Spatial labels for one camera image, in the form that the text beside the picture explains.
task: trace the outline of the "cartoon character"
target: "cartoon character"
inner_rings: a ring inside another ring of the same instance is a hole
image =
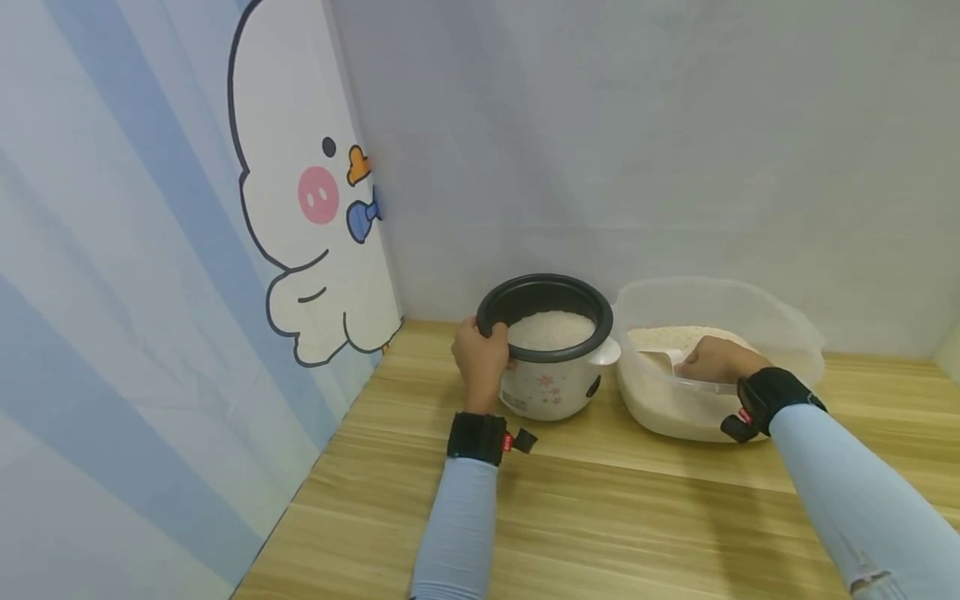
[[[271,326],[294,338],[306,367],[347,344],[379,351],[400,315],[322,3],[251,2],[230,52],[228,98],[247,227],[282,270],[267,291]]]

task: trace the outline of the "orange beak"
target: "orange beak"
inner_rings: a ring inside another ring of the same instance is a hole
[[[370,174],[370,160],[363,156],[363,150],[356,144],[350,147],[349,157],[350,169],[347,171],[347,183],[353,187]]]

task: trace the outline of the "pink cheek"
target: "pink cheek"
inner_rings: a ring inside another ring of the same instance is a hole
[[[340,190],[337,181],[323,167],[309,167],[300,175],[297,186],[300,210],[310,222],[326,225],[337,216]]]

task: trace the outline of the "black inner pot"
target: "black inner pot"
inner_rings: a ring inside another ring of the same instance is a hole
[[[560,350],[530,350],[510,345],[510,355],[516,360],[560,363],[580,358],[600,348],[613,329],[613,311],[603,294],[580,279],[550,273],[517,277],[493,288],[477,309],[477,328],[490,337],[497,323],[512,325],[548,310],[583,315],[593,321],[596,330],[583,343]]]

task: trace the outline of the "clear plastic container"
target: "clear plastic container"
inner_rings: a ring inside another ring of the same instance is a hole
[[[628,332],[638,327],[700,325],[743,338],[812,388],[824,375],[824,336],[796,308],[740,281],[709,277],[644,279],[625,286],[613,306],[613,338],[627,409],[644,427],[675,438],[732,442],[720,422],[740,407],[733,385],[691,381],[639,355]]]

